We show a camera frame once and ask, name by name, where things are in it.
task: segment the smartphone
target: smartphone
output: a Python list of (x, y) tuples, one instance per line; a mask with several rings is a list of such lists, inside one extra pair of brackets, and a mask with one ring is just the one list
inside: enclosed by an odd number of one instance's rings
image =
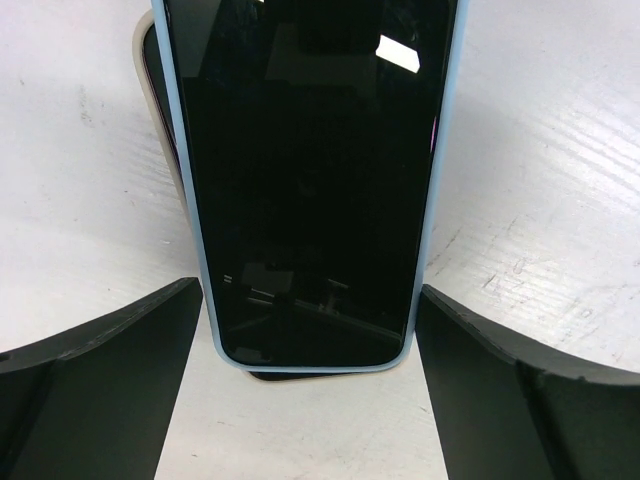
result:
[(219, 354), (253, 372), (397, 365), (413, 336), (466, 1), (203, 5), (153, 0)]

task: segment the phone screen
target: phone screen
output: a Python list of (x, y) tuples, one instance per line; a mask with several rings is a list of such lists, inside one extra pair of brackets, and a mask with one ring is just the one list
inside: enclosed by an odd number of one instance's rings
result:
[(221, 0), (197, 68), (174, 54), (209, 309), (241, 365), (382, 366), (410, 341), (457, 5), (367, 1), (345, 27), (340, 2)]

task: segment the white table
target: white table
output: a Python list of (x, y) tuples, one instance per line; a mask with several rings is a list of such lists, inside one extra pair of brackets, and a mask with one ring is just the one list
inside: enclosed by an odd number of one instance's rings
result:
[[(0, 1), (0, 351), (186, 275), (191, 236), (131, 60), (144, 0)], [(425, 281), (640, 370), (640, 3), (472, 0)], [(159, 479), (443, 479), (416, 349), (270, 385), (203, 315)]]

